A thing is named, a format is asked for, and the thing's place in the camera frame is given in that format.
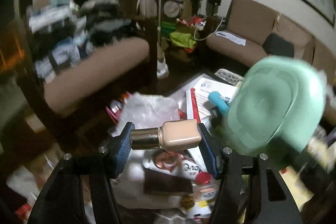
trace beige liquid foundation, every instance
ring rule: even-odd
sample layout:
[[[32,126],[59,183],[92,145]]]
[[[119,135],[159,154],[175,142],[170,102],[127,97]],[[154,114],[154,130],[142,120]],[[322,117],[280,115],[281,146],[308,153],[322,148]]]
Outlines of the beige liquid foundation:
[[[198,146],[202,137],[196,119],[164,122],[159,128],[131,131],[132,149],[185,150]]]

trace small jar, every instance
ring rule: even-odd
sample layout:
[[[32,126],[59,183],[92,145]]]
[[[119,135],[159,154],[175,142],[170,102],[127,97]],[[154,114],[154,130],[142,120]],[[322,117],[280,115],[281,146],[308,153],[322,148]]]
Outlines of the small jar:
[[[218,186],[212,183],[212,176],[207,172],[199,172],[195,178],[194,197],[196,201],[211,200],[217,195]]]

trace screw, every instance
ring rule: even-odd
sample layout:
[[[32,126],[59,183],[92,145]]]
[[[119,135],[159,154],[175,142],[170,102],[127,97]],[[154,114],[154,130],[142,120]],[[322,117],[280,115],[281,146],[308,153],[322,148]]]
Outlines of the screw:
[[[224,147],[224,148],[223,148],[223,152],[224,152],[225,154],[231,154],[231,153],[232,153],[232,149],[229,148],[229,147]]]
[[[63,159],[70,160],[71,157],[72,157],[72,155],[70,153],[66,153],[66,154],[64,154]]]
[[[268,156],[265,154],[265,153],[261,153],[259,155],[259,157],[262,159],[262,160],[267,160],[268,159]]]
[[[106,146],[101,146],[101,147],[98,149],[98,151],[99,151],[100,153],[105,153],[107,150],[108,150],[108,148],[107,148]]]

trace red bottle cap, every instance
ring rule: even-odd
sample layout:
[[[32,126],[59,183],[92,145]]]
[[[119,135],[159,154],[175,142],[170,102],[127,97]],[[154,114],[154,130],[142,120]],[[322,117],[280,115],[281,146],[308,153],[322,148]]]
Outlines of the red bottle cap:
[[[195,178],[195,182],[198,185],[203,185],[203,184],[207,184],[210,183],[211,181],[211,175],[207,172],[199,172],[198,175]]]

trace white shoe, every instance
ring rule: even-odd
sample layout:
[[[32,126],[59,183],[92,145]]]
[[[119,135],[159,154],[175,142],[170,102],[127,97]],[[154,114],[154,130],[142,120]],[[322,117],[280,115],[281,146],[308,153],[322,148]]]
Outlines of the white shoe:
[[[156,76],[158,79],[165,78],[169,75],[168,66],[166,64],[166,59],[163,60],[163,62],[157,61],[157,70],[156,70]]]

